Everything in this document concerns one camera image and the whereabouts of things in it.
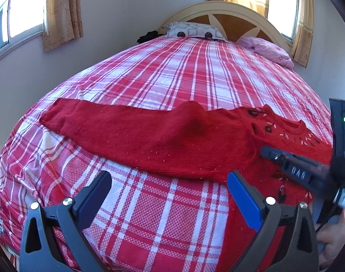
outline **red and white plaid blanket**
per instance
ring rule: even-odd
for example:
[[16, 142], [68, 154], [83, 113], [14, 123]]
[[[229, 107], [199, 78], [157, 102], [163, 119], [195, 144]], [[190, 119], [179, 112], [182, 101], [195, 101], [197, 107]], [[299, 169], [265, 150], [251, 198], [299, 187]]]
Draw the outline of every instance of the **red and white plaid blanket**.
[[[111, 191], [84, 235], [112, 270], [214, 271], [228, 191], [217, 183], [153, 175], [90, 154], [39, 123], [59, 97], [164, 110], [188, 100], [207, 110], [268, 104], [332, 140], [330, 113], [317, 94], [295, 72], [235, 43], [160, 37], [78, 73], [29, 109], [3, 148], [0, 242], [19, 252], [33, 201], [58, 204], [106, 170]], [[77, 268], [56, 234], [68, 264]]]

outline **pink pillow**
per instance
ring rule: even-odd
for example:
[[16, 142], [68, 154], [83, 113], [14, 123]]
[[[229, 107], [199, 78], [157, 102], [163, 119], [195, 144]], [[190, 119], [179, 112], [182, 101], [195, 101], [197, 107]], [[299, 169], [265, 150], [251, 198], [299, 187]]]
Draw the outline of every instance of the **pink pillow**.
[[266, 57], [270, 61], [279, 64], [282, 67], [286, 67], [289, 70], [293, 70], [294, 64], [290, 55], [281, 47], [274, 43], [268, 42], [265, 39], [255, 37], [240, 37], [237, 43], [244, 48], [251, 50], [263, 57]]

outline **patterned pillowcase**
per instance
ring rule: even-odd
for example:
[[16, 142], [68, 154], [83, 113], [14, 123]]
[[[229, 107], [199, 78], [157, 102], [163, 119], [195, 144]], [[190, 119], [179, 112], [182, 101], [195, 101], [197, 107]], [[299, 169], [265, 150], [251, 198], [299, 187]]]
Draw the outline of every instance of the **patterned pillowcase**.
[[203, 38], [208, 40], [227, 41], [222, 33], [214, 26], [195, 23], [195, 22], [172, 22], [165, 26], [167, 29], [167, 37], [187, 37], [187, 38]]

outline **cable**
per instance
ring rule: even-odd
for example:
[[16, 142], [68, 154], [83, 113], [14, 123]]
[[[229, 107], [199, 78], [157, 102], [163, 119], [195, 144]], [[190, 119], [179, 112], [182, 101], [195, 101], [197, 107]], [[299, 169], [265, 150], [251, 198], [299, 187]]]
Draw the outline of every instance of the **cable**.
[[338, 193], [338, 197], [335, 200], [335, 204], [333, 205], [333, 207], [331, 208], [329, 214], [325, 217], [325, 219], [322, 221], [322, 223], [320, 224], [320, 226], [316, 229], [316, 233], [319, 232], [321, 230], [322, 227], [324, 227], [324, 225], [330, 220], [331, 216], [333, 215], [333, 213], [336, 210], [336, 207], [338, 206], [339, 200], [341, 198], [341, 194], [342, 194], [343, 189], [340, 188], [339, 189], [339, 193]]

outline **human hand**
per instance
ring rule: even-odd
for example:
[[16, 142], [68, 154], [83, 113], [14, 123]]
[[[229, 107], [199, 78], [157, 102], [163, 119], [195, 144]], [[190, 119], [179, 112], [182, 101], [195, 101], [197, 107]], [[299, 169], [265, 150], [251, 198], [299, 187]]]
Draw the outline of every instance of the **human hand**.
[[328, 268], [335, 260], [345, 244], [345, 217], [344, 212], [340, 216], [337, 224], [326, 224], [316, 235], [318, 242], [325, 243], [325, 248], [319, 255], [320, 270]]

